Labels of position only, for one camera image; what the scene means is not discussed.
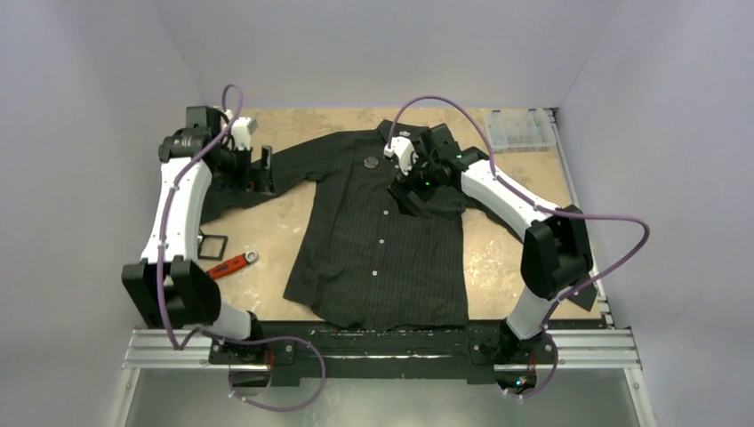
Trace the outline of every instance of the wooden table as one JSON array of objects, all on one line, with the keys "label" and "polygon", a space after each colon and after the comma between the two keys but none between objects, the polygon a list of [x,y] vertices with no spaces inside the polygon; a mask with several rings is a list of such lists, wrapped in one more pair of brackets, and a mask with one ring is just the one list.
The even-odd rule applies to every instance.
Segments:
[{"label": "wooden table", "polygon": [[[472,109],[471,115],[483,123],[486,109]],[[253,135],[254,154],[261,145],[280,151],[318,136],[343,130],[374,129],[384,118],[392,119],[395,109],[250,109],[244,116],[256,117],[259,129]],[[446,123],[465,149],[484,148],[465,117],[452,109],[408,109],[401,122],[410,125]],[[570,197],[554,150],[495,155],[497,165],[522,185],[559,205]],[[223,300],[240,310],[251,310],[262,320],[318,320],[309,307],[283,299],[283,290],[293,267],[304,231],[309,222],[315,183],[304,182],[285,195],[250,209],[223,214],[202,230],[229,236],[226,257],[249,250],[260,259],[254,265],[218,280]],[[516,304],[524,287],[518,272],[521,244],[484,213],[468,209],[463,214],[463,262],[469,317],[504,318]],[[202,261],[211,268],[216,262]],[[564,302],[553,318],[599,318],[591,312]]]}]

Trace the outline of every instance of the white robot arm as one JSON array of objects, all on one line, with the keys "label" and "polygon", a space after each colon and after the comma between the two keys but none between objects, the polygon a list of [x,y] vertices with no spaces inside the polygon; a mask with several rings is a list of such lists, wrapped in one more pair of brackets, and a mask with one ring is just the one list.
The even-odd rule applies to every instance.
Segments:
[{"label": "white robot arm", "polygon": [[[584,221],[553,217],[534,209],[497,180],[505,180],[537,206],[559,208],[500,169],[493,174],[487,155],[479,149],[461,151],[445,125],[429,129],[415,141],[395,137],[383,154],[399,168],[389,192],[402,213],[421,216],[417,197],[426,201],[438,186],[453,186],[500,217],[524,243],[521,274],[525,288],[514,310],[501,323],[498,361],[505,363],[527,342],[538,340],[542,323],[558,297],[587,277],[592,268]],[[563,210],[580,212],[575,206]]]},{"label": "white robot arm", "polygon": [[[123,268],[122,281],[149,327],[162,327],[156,298],[156,264],[164,204],[178,173],[220,133],[230,112],[189,107],[186,127],[164,139],[159,149],[162,187],[156,217],[140,262]],[[176,327],[200,326],[206,332],[233,339],[253,337],[256,317],[221,301],[214,281],[197,266],[199,222],[207,190],[213,181],[253,191],[271,190],[271,148],[262,149],[261,169],[252,168],[251,135],[256,121],[239,117],[226,143],[210,150],[180,180],[167,217],[164,240],[164,289],[168,312]]]}]

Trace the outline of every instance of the round badge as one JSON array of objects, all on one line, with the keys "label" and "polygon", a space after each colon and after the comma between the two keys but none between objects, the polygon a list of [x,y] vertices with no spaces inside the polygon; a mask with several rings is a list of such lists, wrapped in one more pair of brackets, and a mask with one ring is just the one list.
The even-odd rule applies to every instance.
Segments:
[{"label": "round badge", "polygon": [[380,161],[377,160],[377,157],[375,156],[370,156],[364,159],[364,167],[366,167],[367,169],[374,169],[379,164]]}]

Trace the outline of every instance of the black shirt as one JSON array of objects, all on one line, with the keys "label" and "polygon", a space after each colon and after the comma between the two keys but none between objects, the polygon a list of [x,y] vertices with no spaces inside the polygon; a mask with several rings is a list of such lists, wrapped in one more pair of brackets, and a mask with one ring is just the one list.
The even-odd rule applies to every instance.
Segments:
[{"label": "black shirt", "polygon": [[[315,181],[285,299],[343,327],[463,326],[469,309],[461,214],[473,201],[443,187],[424,206],[427,217],[400,214],[387,192],[397,167],[382,156],[390,125],[385,120],[377,130],[332,133],[275,153],[275,195],[217,197],[211,188],[203,222]],[[397,128],[411,135],[426,129]]]}]

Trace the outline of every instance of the gray wall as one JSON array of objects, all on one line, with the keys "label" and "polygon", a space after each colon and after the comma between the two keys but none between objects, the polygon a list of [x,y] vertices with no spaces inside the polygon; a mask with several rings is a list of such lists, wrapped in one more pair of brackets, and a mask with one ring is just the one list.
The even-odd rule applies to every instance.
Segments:
[{"label": "gray wall", "polygon": [[[606,281],[664,426],[754,419],[754,4],[621,2],[559,113],[583,207],[644,216]],[[591,228],[607,265],[638,238]]]},{"label": "gray wall", "polygon": [[0,42],[0,425],[101,426],[139,321],[120,267],[197,90],[149,0],[5,1]]},{"label": "gray wall", "polygon": [[559,105],[618,0],[155,0],[207,101],[250,106]]}]

